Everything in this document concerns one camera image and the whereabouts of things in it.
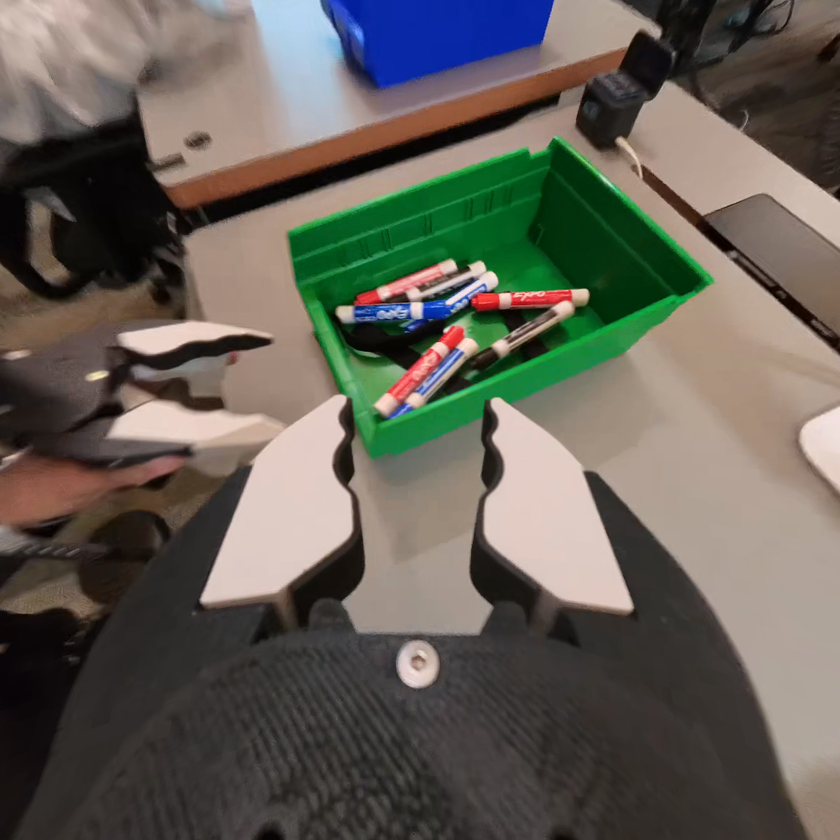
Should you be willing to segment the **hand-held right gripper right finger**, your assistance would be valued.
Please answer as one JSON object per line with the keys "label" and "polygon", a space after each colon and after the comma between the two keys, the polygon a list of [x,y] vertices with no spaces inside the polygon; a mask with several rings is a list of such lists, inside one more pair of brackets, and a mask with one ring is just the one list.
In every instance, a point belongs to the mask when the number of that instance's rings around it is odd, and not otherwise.
{"label": "hand-held right gripper right finger", "polygon": [[634,614],[635,605],[581,463],[499,397],[481,427],[484,491],[469,575],[492,605],[511,602],[538,634],[562,612]]}

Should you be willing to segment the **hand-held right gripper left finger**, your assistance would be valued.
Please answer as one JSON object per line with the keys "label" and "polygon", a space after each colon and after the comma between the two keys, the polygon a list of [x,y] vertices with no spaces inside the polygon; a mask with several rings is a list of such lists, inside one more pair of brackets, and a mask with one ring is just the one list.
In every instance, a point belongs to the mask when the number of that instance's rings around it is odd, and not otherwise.
{"label": "hand-held right gripper left finger", "polygon": [[199,598],[205,611],[271,606],[284,628],[344,601],[364,574],[354,412],[336,395],[256,457]]}

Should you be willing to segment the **white document stand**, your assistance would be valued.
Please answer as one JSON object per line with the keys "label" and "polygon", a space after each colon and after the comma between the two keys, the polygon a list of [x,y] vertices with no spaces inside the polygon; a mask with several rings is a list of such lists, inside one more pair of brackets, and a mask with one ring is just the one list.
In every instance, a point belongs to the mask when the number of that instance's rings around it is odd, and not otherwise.
{"label": "white document stand", "polygon": [[806,421],[798,444],[815,474],[839,496],[839,406]]}

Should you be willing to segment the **blue plastic bin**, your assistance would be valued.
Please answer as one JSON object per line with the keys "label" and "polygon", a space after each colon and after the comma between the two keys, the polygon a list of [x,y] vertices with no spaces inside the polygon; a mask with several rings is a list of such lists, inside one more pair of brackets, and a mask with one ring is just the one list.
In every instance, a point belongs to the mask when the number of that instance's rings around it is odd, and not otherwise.
{"label": "blue plastic bin", "polygon": [[387,89],[538,47],[553,1],[321,1],[349,65]]}

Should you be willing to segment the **black charging case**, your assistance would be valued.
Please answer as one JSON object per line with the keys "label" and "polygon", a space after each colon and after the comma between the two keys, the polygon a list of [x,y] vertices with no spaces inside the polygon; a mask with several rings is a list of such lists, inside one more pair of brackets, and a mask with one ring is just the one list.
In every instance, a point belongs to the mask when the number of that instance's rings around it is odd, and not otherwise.
{"label": "black charging case", "polygon": [[675,63],[669,43],[637,32],[618,68],[586,82],[577,129],[600,151],[628,139],[643,106],[657,97]]}

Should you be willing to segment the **person's left hand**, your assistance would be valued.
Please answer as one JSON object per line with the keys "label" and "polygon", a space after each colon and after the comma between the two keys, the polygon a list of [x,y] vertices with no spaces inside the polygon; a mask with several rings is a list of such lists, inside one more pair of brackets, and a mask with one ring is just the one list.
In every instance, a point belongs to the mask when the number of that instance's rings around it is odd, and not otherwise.
{"label": "person's left hand", "polygon": [[69,460],[21,455],[1,472],[1,524],[26,529],[96,505],[112,493],[144,487],[183,467],[162,457],[124,469],[96,469]]}

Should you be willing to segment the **dark desk panel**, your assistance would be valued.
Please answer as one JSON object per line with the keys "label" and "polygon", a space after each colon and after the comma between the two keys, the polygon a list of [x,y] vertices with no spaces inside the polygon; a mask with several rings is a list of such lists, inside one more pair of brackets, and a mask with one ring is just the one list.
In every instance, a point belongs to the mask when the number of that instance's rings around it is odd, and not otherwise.
{"label": "dark desk panel", "polygon": [[700,218],[699,231],[839,353],[839,248],[768,194]]}

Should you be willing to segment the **green plastic bin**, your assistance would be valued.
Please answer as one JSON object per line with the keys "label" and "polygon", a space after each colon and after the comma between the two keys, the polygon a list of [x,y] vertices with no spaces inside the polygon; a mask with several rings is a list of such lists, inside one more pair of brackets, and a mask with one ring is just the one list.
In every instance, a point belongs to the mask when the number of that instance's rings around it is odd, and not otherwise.
{"label": "green plastic bin", "polygon": [[[322,217],[288,232],[297,288],[362,442],[399,455],[629,350],[712,284],[693,258],[561,139]],[[466,309],[443,321],[343,324],[339,306],[446,259],[484,261],[494,293],[587,289],[588,305],[478,371],[468,360],[425,406],[391,419],[374,405],[450,327],[478,352],[540,315]]]}

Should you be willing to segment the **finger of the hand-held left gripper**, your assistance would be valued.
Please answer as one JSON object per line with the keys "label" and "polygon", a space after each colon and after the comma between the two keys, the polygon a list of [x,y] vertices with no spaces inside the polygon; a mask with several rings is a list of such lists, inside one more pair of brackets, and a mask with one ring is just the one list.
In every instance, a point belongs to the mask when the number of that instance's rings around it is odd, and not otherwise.
{"label": "finger of the hand-held left gripper", "polygon": [[206,476],[231,476],[251,465],[285,428],[264,414],[197,411],[176,402],[151,400],[119,416],[105,439],[114,444],[185,448],[192,469]]}
{"label": "finger of the hand-held left gripper", "polygon": [[201,377],[220,381],[239,355],[268,347],[274,340],[267,332],[206,321],[179,321],[121,332],[117,347],[125,354],[135,382]]}

